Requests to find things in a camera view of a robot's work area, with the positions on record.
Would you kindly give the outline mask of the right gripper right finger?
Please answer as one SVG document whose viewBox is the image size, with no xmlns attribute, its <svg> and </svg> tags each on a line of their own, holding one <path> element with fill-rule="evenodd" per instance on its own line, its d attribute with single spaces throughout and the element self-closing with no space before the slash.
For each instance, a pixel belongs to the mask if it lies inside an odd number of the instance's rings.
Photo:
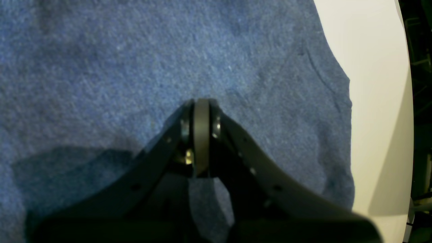
<svg viewBox="0 0 432 243">
<path fill-rule="evenodd" d="M 197 177 L 218 178 L 231 198 L 228 243 L 381 243 L 374 224 L 286 175 L 214 99 L 194 104 Z"/>
</svg>

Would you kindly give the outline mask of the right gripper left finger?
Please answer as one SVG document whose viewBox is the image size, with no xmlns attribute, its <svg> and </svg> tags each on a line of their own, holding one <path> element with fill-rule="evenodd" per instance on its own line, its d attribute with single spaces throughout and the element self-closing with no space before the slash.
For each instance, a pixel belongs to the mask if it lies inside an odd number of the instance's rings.
<svg viewBox="0 0 432 243">
<path fill-rule="evenodd" d="M 194 176 L 194 101 L 168 119 L 149 152 L 106 189 L 48 216 L 34 243 L 192 243 L 188 179 Z"/>
</svg>

